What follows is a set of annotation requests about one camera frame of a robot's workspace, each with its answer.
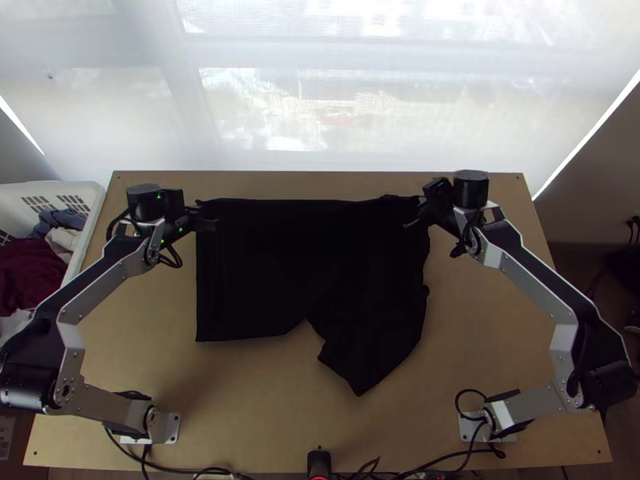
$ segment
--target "laundry basket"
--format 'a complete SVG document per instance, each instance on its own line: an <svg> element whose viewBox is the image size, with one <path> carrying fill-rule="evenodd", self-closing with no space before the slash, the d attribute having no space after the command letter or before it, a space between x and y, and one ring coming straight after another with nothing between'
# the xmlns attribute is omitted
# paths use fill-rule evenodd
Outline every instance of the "laundry basket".
<svg viewBox="0 0 640 480"><path fill-rule="evenodd" d="M47 210L72 208L86 218L76 250L62 284L80 271L94 232L105 189L96 182L25 182L0 185L0 246L24 238L38 223L38 214Z"/></svg>

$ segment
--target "wooden tabletop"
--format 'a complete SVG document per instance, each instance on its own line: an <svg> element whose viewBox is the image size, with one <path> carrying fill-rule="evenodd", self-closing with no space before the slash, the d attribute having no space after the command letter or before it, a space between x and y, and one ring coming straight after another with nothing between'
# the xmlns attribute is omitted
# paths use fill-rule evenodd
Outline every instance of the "wooden tabletop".
<svg viewBox="0 0 640 480"><path fill-rule="evenodd" d="M126 206L127 186L155 182L196 198L335 198L420 194L437 174L116 172L84 267L97 260L104 232ZM502 206L524 242L551 256L521 174L490 175L490 199ZM139 390L165 411L180 412L174 446L154 446L166 466L226 466L246 473L303 472L321 445L336 471L355 471L380 455L380 471L402 471L468 447L459 438L454 396L545 384L553 325L502 274L467 256L449 258L455 240L430 229L424 275L430 288L422 340L387 378L362 397L317 359L323 340L307 322L285 337L196 343L195 235L175 244L184 267L158 266L127 280L80 324L82 373L112 391ZM269 272L256 271L259 288ZM476 399L468 400L469 406ZM505 460L472 457L469 468L493 469L610 462L596 412L540 418ZM454 468L460 459L442 464ZM97 422L37 415L25 464L137 470Z"/></svg>

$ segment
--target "black cable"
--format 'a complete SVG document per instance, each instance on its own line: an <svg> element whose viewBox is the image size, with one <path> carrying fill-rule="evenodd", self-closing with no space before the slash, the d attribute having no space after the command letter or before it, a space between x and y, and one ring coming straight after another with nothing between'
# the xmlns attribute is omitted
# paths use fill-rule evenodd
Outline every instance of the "black cable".
<svg viewBox="0 0 640 480"><path fill-rule="evenodd" d="M466 420L471 420L472 422L480 422L481 420L486 420L484 417L470 417L469 415L466 415L460 411L460 405L459 405L460 397L463 396L464 394L478 394L486 402L486 395L484 395L484 393L481 392L480 390L476 390L475 388L462 389L456 393L455 399L454 399L455 409L458 412L458 414L462 418L465 418Z"/></svg>
<svg viewBox="0 0 640 480"><path fill-rule="evenodd" d="M378 464L380 463L380 457L376 457L373 460L369 460L367 463L365 463L364 465L362 465L357 472L355 472L353 475L351 475L349 477L349 480L363 480L364 478L368 477L369 475L372 475L373 472L375 472L376 467L378 466ZM369 470L367 473L367 475L365 475L364 477L361 477L362 473L364 472L365 468L367 468L368 466L371 466L371 470Z"/></svg>
<svg viewBox="0 0 640 480"><path fill-rule="evenodd" d="M179 474L179 475L196 475L196 478L199 475L204 475L204 474L221 474L221 475L231 475L232 472L226 468L221 468L221 467L217 467L217 466L208 466L207 468L201 469L201 470L189 470L189 469L180 469L180 468L169 468L168 466L162 466L162 465L158 465L157 463L152 463L146 460L146 456L148 455L148 451L145 454L145 451L142 451L142 457L139 458L136 455L132 454L131 452L128 452L127 450L125 450L124 448L122 448L122 446L118 443L118 441L114 438L114 436L112 435L112 433L109 431L109 429L107 429L105 427L105 432L107 434L107 436L109 437L109 440L111 440L111 443L113 443L114 445L116 445L116 447L118 448L118 450L120 450L121 452L124 453L124 455L126 455L127 457L131 458L131 460L136 461L137 463L140 464L141 468L142 468L142 475L145 475L145 480L147 480L147 476L148 473L146 472L146 468L153 468L155 470L164 472L166 474ZM145 445L145 450L150 450L151 445ZM243 478L245 480L252 480L251 477L244 475L244 474L234 474L236 477L240 477Z"/></svg>
<svg viewBox="0 0 640 480"><path fill-rule="evenodd" d="M465 455L465 460L464 462L462 462L462 464L455 470L443 470L442 472L445 474L456 474L459 473L461 471L464 470L464 468L466 467L466 464L469 463L469 460L471 458L471 455L473 454L494 454L496 457L500 458L501 460L504 459L506 457L505 452L503 452L502 450L498 450L492 443L488 443L488 448L483 448L483 449L476 449L474 450L474 443L475 443L475 439L478 436L478 433L480 432L480 429L487 424L487 420L486 418L482 419L482 422L480 422L480 424L476 427L473 436L471 437L471 441L469 444L469 448L467 450L461 450L459 452L453 452L452 454L447 454L447 455L443 455L440 458L436 458L435 460L425 463L424 465L420 465L418 468L413 469L413 470L409 470L407 472L401 473L400 475L398 475L394 480L404 480L404 478L407 478L413 474L417 474L417 473L421 473L421 472L425 472L427 471L430 467L432 467L433 465L436 465L440 462L444 462L445 460L448 460L449 458L455 458L455 457L460 457Z"/></svg>
<svg viewBox="0 0 640 480"><path fill-rule="evenodd" d="M142 470L142 476L145 478L145 480L150 480L145 468L146 456L149 454L149 450L151 450L151 445L144 445L144 447L142 448L142 458L140 461L140 469Z"/></svg>
<svg viewBox="0 0 640 480"><path fill-rule="evenodd" d="M173 261L169 260L165 255L160 254L158 262L163 265L170 266L171 268L181 268L183 265L182 259L180 258L180 255L178 255L178 252L175 251L175 248L173 248L172 245L167 245L166 249L171 254L171 257L173 257Z"/></svg>
<svg viewBox="0 0 640 480"><path fill-rule="evenodd" d="M119 214L116 218L114 218L113 220L111 220L111 222L109 222L108 227L106 228L106 240L109 241L111 240L111 237L114 234L114 227L116 225L116 223L120 222L121 220L124 220L124 217L126 217L129 213L129 208L125 208L121 214Z"/></svg>

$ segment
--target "black cloth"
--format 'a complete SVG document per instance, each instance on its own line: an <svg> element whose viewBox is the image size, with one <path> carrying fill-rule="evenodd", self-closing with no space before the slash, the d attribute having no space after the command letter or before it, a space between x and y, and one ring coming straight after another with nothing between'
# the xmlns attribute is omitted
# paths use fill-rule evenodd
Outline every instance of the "black cloth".
<svg viewBox="0 0 640 480"><path fill-rule="evenodd" d="M200 202L196 341L284 335L306 318L320 362L362 395L420 340L429 253L418 198Z"/></svg>

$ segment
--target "clothing pile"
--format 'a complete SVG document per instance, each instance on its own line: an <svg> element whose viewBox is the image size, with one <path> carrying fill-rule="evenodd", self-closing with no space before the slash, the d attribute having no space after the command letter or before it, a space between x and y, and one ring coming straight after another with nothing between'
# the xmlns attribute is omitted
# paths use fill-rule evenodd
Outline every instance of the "clothing pile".
<svg viewBox="0 0 640 480"><path fill-rule="evenodd" d="M0 317L35 308L55 292L84 228L75 210L41 212L27 238L0 246Z"/></svg>

